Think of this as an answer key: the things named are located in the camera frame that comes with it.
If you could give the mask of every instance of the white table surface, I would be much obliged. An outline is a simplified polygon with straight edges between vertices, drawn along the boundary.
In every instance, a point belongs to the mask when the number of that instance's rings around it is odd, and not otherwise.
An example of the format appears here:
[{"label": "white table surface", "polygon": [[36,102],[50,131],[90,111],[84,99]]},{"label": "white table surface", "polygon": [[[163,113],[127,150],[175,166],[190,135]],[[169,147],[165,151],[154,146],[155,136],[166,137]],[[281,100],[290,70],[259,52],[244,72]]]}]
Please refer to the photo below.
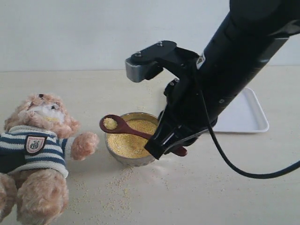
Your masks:
[{"label": "white table surface", "polygon": [[[51,92],[81,121],[80,132],[93,131],[101,139],[95,155],[68,163],[69,208],[53,225],[298,225],[300,170],[272,180],[242,177],[225,164],[208,134],[188,147],[186,157],[169,154],[146,167],[124,169],[110,156],[98,127],[101,117],[158,115],[172,79],[168,72],[142,83],[132,83],[125,71],[0,74],[1,126],[25,96]],[[270,129],[218,134],[234,164],[269,173],[300,159],[299,84],[300,67],[267,67],[250,83]],[[18,224],[15,211],[2,224]]]}]

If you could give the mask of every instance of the shield emblem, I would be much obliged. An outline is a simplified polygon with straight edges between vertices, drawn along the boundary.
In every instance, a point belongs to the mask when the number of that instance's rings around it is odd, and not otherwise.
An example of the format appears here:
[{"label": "shield emblem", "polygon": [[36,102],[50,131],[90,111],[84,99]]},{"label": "shield emblem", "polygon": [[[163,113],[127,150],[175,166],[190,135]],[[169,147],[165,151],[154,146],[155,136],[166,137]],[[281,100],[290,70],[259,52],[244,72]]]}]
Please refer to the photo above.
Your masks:
[{"label": "shield emblem", "polygon": [[27,136],[25,142],[25,149],[28,154],[36,155],[41,151],[46,144],[47,137],[44,136]]}]

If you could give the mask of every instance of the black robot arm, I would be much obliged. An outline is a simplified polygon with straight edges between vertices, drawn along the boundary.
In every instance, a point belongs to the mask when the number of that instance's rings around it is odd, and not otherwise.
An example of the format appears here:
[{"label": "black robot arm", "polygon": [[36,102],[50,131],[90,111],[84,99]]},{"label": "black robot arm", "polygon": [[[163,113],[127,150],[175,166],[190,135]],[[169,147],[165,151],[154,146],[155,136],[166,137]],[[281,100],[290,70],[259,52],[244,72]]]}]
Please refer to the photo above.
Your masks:
[{"label": "black robot arm", "polygon": [[298,33],[300,0],[230,0],[229,13],[201,55],[162,41],[126,59],[127,77],[133,82],[152,79],[164,68],[177,77],[165,89],[167,105],[146,150],[159,159],[193,144]]}]

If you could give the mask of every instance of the blue striped sweater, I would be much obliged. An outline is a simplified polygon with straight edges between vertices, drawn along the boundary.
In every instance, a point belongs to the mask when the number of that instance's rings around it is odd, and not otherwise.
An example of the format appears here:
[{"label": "blue striped sweater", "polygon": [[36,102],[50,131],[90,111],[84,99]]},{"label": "blue striped sweater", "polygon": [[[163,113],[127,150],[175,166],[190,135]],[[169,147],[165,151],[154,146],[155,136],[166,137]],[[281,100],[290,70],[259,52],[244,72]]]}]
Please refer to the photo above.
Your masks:
[{"label": "blue striped sweater", "polygon": [[49,168],[60,172],[66,178],[68,171],[65,160],[70,159],[73,141],[73,137],[59,139],[54,132],[37,127],[16,126],[0,134],[0,154],[25,153],[26,164],[10,173]]}]

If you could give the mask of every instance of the stuffed animal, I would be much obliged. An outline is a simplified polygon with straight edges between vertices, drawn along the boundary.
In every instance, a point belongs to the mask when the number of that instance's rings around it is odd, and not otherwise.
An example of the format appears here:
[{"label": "stuffed animal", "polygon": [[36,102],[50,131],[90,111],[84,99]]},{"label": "stuffed animal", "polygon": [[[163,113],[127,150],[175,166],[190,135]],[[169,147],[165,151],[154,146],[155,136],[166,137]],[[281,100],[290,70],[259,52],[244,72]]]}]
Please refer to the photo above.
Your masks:
[{"label": "stuffed animal", "polygon": [[71,137],[80,127],[62,100],[51,94],[29,96],[5,120],[0,155],[24,153],[24,163],[0,173],[0,222],[17,205],[23,225],[49,225],[68,204],[66,160],[92,155],[99,138],[91,132]]}]

